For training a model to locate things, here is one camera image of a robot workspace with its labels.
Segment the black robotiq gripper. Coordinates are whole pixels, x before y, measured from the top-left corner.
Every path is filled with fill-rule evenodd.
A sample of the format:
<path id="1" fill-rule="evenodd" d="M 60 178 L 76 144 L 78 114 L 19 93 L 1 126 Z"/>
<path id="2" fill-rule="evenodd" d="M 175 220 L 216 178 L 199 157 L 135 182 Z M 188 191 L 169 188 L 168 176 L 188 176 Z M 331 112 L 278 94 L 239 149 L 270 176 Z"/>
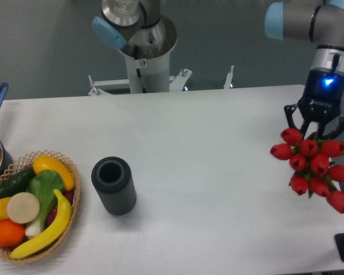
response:
<path id="1" fill-rule="evenodd" d="M 316 140 L 333 140 L 344 132 L 340 104 L 344 93 L 344 48 L 318 47 L 298 104 L 284 106 L 289 128 L 306 137 L 311 122 L 318 123 Z M 302 124 L 298 128 L 294 114 L 300 110 Z M 335 120 L 337 127 L 324 134 L 326 125 Z"/>

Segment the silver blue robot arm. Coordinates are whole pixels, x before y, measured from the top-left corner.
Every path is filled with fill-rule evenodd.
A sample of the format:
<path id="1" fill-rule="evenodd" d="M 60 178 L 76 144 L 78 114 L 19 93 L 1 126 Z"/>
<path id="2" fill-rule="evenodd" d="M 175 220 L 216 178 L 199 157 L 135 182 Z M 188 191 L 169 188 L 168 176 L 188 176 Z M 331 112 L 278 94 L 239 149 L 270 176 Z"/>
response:
<path id="1" fill-rule="evenodd" d="M 132 93 L 184 89 L 191 71 L 183 69 L 170 76 L 170 53 L 177 43 L 177 30 L 161 14 L 159 1 L 103 1 L 92 29 L 124 56 Z M 299 111 L 302 134 L 316 123 L 317 139 L 337 138 L 344 132 L 344 1 L 272 3 L 265 15 L 264 31 L 278 40 L 305 40 L 316 45 L 303 95 L 284 111 L 290 128 L 295 127 L 293 114 Z"/>

